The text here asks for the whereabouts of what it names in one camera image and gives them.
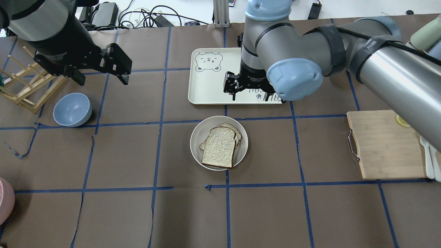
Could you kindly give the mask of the black gripper cutting-board side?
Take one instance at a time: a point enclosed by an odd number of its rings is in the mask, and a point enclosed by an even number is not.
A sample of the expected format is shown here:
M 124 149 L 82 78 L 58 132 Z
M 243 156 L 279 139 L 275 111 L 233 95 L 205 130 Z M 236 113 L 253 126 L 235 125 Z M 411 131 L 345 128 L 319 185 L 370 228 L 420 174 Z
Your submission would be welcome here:
M 236 100 L 236 93 L 245 89 L 260 89 L 265 92 L 264 101 L 267 102 L 275 93 L 274 87 L 270 84 L 265 70 L 248 69 L 240 67 L 239 74 L 226 72 L 223 86 L 224 93 L 233 96 Z

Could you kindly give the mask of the black gripper bowl side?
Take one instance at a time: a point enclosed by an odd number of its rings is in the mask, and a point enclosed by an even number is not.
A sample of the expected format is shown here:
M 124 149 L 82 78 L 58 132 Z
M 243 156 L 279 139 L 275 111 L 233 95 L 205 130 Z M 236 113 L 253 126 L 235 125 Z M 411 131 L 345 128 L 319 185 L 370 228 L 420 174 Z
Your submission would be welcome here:
M 85 75 L 79 70 L 91 69 L 97 72 L 116 75 L 127 86 L 130 78 L 132 60 L 116 43 L 108 44 L 104 49 L 95 47 L 81 53 L 63 53 L 43 55 L 36 51 L 34 61 L 51 75 L 64 75 L 71 70 L 71 79 L 79 86 L 85 85 Z

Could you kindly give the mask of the robot arm near blue bowl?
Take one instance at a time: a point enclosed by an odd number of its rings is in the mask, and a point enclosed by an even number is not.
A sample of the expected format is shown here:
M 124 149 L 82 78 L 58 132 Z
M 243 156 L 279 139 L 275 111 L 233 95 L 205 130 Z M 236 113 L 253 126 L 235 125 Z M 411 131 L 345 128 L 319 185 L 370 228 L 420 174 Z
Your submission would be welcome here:
M 77 7 L 97 0 L 2 0 L 1 28 L 9 28 L 33 47 L 33 60 L 49 74 L 85 83 L 82 69 L 115 75 L 128 84 L 132 60 L 116 43 L 97 46 L 75 17 Z

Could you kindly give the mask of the robot arm over cutting board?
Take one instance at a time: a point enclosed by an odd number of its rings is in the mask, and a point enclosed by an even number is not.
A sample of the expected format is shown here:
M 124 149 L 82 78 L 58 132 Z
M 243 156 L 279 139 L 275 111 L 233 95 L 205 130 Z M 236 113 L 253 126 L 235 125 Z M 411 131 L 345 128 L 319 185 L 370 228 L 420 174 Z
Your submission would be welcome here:
M 299 35 L 288 16 L 291 0 L 249 0 L 241 36 L 240 71 L 227 72 L 223 91 L 245 89 L 296 101 L 324 77 L 347 70 L 438 151 L 441 146 L 440 61 L 407 47 L 395 21 L 362 18 Z

